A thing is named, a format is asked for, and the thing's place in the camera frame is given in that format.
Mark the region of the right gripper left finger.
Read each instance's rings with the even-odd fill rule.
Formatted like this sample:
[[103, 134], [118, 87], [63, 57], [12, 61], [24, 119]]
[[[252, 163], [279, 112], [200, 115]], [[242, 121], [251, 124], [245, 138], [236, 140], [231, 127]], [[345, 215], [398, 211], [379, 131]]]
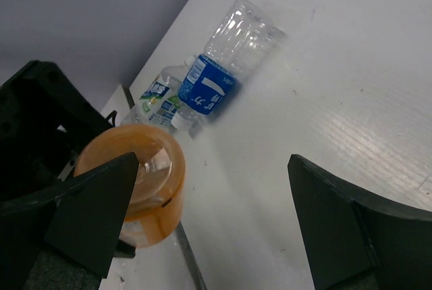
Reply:
[[2, 289], [98, 289], [120, 240], [138, 159], [123, 154], [77, 177], [1, 202]]

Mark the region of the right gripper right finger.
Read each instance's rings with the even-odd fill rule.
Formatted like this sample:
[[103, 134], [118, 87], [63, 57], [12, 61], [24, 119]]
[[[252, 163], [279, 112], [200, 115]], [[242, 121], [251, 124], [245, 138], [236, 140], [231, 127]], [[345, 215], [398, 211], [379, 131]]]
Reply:
[[293, 154], [290, 188], [315, 289], [430, 289], [431, 212]]

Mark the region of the orange juice bottle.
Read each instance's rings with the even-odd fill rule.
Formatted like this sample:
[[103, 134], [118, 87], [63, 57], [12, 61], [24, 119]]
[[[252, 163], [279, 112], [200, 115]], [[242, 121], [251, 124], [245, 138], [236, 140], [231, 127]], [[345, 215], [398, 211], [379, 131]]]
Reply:
[[108, 129], [84, 148], [74, 174], [128, 152], [136, 155], [139, 166], [120, 237], [137, 248], [147, 248], [167, 238], [182, 215], [186, 163], [174, 137], [146, 124]]

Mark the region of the green white label bottle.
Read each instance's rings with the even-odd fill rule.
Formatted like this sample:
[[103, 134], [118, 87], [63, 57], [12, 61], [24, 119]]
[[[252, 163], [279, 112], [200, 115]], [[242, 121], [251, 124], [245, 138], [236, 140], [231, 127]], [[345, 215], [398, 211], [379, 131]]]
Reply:
[[175, 128], [171, 120], [180, 107], [178, 90], [188, 70], [186, 64], [164, 67], [142, 93], [121, 125], [143, 123], [172, 134]]

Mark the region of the tall blue label bottle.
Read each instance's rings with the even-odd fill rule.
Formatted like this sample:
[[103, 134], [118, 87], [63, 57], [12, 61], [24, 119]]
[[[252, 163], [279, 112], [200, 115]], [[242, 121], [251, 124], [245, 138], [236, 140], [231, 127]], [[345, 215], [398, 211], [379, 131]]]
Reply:
[[172, 126], [186, 131], [214, 116], [285, 38], [260, 7], [235, 0], [180, 85]]

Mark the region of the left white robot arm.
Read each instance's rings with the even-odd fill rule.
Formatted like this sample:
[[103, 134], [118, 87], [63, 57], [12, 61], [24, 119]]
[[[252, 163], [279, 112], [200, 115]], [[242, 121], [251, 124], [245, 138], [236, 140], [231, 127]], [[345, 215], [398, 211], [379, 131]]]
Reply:
[[1, 86], [1, 200], [59, 183], [72, 157], [111, 127], [57, 64], [29, 61]]

